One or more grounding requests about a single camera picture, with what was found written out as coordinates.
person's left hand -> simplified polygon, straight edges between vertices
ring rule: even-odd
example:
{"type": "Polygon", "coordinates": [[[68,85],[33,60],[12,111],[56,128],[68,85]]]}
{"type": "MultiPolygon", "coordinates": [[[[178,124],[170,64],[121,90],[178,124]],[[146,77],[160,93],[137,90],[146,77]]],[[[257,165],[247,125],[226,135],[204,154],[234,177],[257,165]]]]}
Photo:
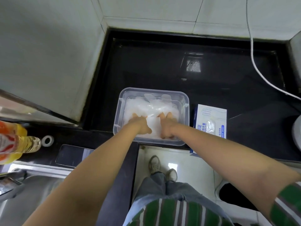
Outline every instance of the person's left hand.
{"type": "Polygon", "coordinates": [[[152,130],[148,127],[148,124],[146,122],[146,117],[138,117],[137,114],[133,113],[133,118],[130,119],[129,124],[137,124],[139,126],[139,135],[144,135],[144,134],[151,134],[152,130]]]}

shirt sleeve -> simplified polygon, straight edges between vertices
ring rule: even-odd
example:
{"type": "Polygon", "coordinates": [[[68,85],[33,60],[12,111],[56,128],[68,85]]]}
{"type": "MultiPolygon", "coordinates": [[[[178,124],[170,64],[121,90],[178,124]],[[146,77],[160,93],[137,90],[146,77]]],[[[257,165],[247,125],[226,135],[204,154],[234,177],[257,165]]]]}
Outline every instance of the shirt sleeve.
{"type": "Polygon", "coordinates": [[[301,182],[288,185],[279,193],[270,217],[275,226],[301,226],[301,182]]]}

power cord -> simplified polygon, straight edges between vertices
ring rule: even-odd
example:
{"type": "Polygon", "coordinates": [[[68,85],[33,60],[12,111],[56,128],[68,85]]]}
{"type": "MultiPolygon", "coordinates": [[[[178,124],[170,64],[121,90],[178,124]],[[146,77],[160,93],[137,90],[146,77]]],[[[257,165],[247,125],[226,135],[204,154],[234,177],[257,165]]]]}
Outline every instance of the power cord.
{"type": "Polygon", "coordinates": [[[281,91],[282,93],[285,93],[287,95],[290,95],[298,100],[301,100],[301,98],[289,93],[289,92],[286,92],[276,86],[274,86],[272,83],[270,83],[263,75],[262,73],[258,70],[256,64],[255,64],[255,61],[254,61],[254,49],[253,49],[253,36],[251,34],[251,30],[250,30],[250,26],[249,26],[249,17],[248,17],[248,0],[246,0],[246,24],[248,26],[248,31],[249,31],[249,35],[250,35],[250,41],[251,41],[251,60],[252,60],[252,64],[255,68],[255,70],[257,71],[257,73],[260,75],[260,77],[262,77],[263,80],[265,80],[266,83],[268,83],[271,87],[275,88],[276,90],[279,90],[281,91]]]}

finger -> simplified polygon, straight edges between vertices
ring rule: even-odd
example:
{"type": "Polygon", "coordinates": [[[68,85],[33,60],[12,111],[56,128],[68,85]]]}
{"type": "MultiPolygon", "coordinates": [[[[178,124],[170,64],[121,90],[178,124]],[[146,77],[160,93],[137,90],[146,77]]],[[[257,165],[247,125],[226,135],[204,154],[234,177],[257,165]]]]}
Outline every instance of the finger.
{"type": "Polygon", "coordinates": [[[172,118],[172,113],[169,112],[169,113],[167,114],[166,118],[172,118]]]}
{"type": "Polygon", "coordinates": [[[164,113],[160,113],[160,114],[159,114],[159,117],[160,117],[160,120],[163,120],[163,119],[165,119],[165,115],[164,115],[164,113]]]}

person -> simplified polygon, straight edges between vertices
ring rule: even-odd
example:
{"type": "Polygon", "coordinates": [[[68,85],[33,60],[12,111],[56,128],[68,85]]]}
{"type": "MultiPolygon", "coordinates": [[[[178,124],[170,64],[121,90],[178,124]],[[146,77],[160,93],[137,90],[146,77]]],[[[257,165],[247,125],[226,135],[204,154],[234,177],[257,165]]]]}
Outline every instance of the person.
{"type": "MultiPolygon", "coordinates": [[[[160,120],[162,138],[183,140],[273,225],[301,225],[299,173],[241,144],[179,124],[171,113],[160,114],[160,120]]],[[[146,133],[151,133],[146,118],[133,114],[128,124],[66,177],[24,226],[94,226],[133,139],[146,133]]],[[[152,175],[142,182],[124,225],[233,224],[215,203],[188,184],[176,182],[174,170],[161,173],[158,157],[152,157],[149,169],[152,175]]]]}

